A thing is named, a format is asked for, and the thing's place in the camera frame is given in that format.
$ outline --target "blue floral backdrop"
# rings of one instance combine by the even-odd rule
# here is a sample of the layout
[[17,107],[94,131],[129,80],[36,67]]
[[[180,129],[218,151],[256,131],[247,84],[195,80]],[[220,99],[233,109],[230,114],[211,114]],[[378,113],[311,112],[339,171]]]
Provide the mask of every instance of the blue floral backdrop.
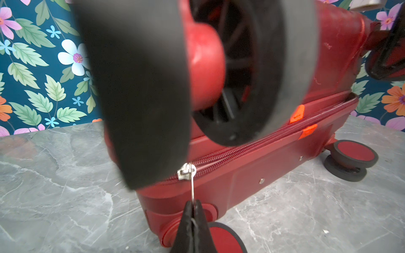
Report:
[[[71,0],[0,0],[0,136],[100,121]],[[319,0],[349,9],[352,0]],[[402,0],[363,14],[389,30]],[[370,78],[364,64],[352,86],[353,116],[405,131],[404,81]]]

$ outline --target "flower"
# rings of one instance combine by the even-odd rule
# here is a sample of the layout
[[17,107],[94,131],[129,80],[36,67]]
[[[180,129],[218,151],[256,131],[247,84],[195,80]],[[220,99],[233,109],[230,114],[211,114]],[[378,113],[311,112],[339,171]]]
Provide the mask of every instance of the flower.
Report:
[[60,32],[60,31],[55,31],[55,27],[54,27],[54,26],[51,26],[51,29],[47,29],[47,32],[51,34],[51,38],[53,38],[53,37],[55,37],[55,36],[56,36],[57,38],[60,38],[58,34],[61,34],[61,32]]
[[381,103],[388,104],[384,109],[389,113],[396,111],[398,116],[405,116],[405,83],[402,85],[402,90],[398,86],[394,86],[387,91],[389,95],[383,96]]
[[24,133],[29,133],[29,132],[43,131],[43,130],[45,130],[45,126],[43,124],[39,124],[38,129],[36,129],[36,128],[19,128],[14,131],[14,134],[24,134]]
[[86,48],[83,43],[81,43],[77,48],[73,41],[64,40],[62,41],[62,47],[65,52],[60,52],[58,54],[58,59],[60,63],[64,65],[72,64],[72,72],[77,76],[84,75],[84,68],[90,69],[89,60],[87,58]]
[[49,125],[49,124],[51,124],[51,126],[54,128],[55,127],[55,125],[59,125],[59,122],[56,122],[55,120],[55,117],[52,117],[51,119],[47,119],[47,118],[45,118],[45,120],[47,121],[47,123],[45,123],[45,125]]
[[0,126],[0,137],[8,136],[10,135],[9,131],[5,128]]
[[373,123],[376,123],[376,124],[381,125],[381,122],[380,122],[378,119],[376,119],[376,118],[369,117],[369,116],[365,116],[365,115],[359,115],[359,116],[357,116],[357,112],[356,112],[356,111],[352,111],[352,112],[350,113],[350,115],[351,115],[351,116],[354,116],[354,117],[358,117],[359,119],[364,119],[364,120],[367,120],[367,121],[370,121],[370,122],[373,122]]
[[23,4],[25,4],[26,6],[28,6],[31,0],[21,0],[21,2],[23,2]]
[[89,84],[90,84],[90,85],[93,85],[93,77],[92,77],[92,75],[90,74],[90,71],[86,71],[86,75],[87,75],[88,77],[83,78],[83,81],[89,81]]
[[396,118],[390,119],[389,121],[387,121],[385,126],[388,128],[402,131],[405,129],[405,117],[396,117]]
[[81,106],[80,104],[84,104],[83,101],[80,101],[80,97],[77,97],[77,99],[72,98],[73,99],[73,104],[77,104],[78,106]]
[[9,39],[14,39],[14,33],[10,30],[21,30],[23,29],[19,23],[13,21],[13,20],[7,20],[11,18],[13,13],[11,12],[11,9],[8,7],[1,7],[0,8],[0,28],[3,34],[9,38]]
[[6,113],[13,113],[13,111],[11,110],[11,106],[8,104],[4,104],[5,102],[7,101],[0,96],[0,120],[4,122],[10,119],[10,115]]
[[0,41],[0,50],[5,50],[6,54],[10,55],[10,51],[15,52],[15,49],[12,47],[9,47],[9,45],[11,44],[11,42],[9,40],[5,40],[4,44]]
[[390,9],[388,15],[385,11],[380,11],[377,13],[375,18],[381,21],[381,30],[387,30],[387,28],[388,30],[391,30],[400,8],[401,4],[396,4]]
[[324,4],[332,4],[332,3],[337,2],[339,0],[319,0],[319,1],[321,1]]

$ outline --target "gray marble surface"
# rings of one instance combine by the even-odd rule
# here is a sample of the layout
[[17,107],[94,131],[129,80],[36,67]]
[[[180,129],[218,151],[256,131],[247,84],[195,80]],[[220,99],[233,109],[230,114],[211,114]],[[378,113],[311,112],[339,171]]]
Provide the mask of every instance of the gray marble surface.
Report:
[[[0,138],[0,252],[168,252],[109,159],[102,123]],[[350,117],[378,163],[359,183],[308,161],[230,209],[249,253],[405,252],[405,133]]]

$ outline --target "orange tape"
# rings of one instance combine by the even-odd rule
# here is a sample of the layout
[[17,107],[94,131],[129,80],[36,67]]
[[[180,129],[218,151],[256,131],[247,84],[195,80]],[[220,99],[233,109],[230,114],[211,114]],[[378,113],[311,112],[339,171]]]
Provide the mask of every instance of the orange tape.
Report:
[[304,118],[305,105],[299,105],[295,112],[291,115],[290,124],[300,121]]
[[318,127],[318,124],[313,124],[305,129],[303,129],[303,133],[301,134],[300,138],[298,138],[298,139],[300,140],[302,138],[307,137],[308,135],[311,135],[316,130],[317,127]]

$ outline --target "zipper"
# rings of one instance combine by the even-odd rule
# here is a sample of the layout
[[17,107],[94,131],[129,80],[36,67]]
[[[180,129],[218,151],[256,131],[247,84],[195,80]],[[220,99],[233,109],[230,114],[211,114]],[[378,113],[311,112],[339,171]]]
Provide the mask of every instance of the zipper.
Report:
[[[191,164],[196,167],[196,174],[195,174],[194,178],[198,178],[198,177],[207,175],[237,158],[240,158],[250,152],[260,149],[266,145],[269,145],[269,144],[271,144],[277,140],[280,140],[284,137],[287,137],[293,133],[301,131],[302,129],[309,127],[309,126],[335,114],[336,111],[338,111],[339,109],[348,107],[351,104],[354,104],[356,102],[357,102],[356,98],[351,99],[346,102],[342,102],[336,106],[331,106],[331,107],[321,111],[320,113],[310,116],[306,119],[303,119],[303,120],[298,121],[293,124],[285,125],[285,126],[281,127],[280,129],[278,129],[277,131],[271,133],[270,135],[268,135],[262,139],[256,140],[254,142],[251,142],[251,143],[248,143],[248,144],[245,144],[242,146],[228,148],[225,150],[220,150],[220,151],[205,155],[203,157],[200,157],[197,160],[194,160],[191,162]],[[201,166],[204,166],[207,164],[211,164],[216,161],[218,161],[218,162],[215,164],[212,164],[204,169],[200,169],[200,170],[198,169],[198,167],[201,167]],[[179,174],[182,173],[181,171],[184,169],[185,165],[183,165],[183,167],[177,171],[176,175],[173,175],[173,176],[167,178],[165,180],[165,182],[175,183],[175,182],[181,180],[180,179],[181,177],[179,176]]]

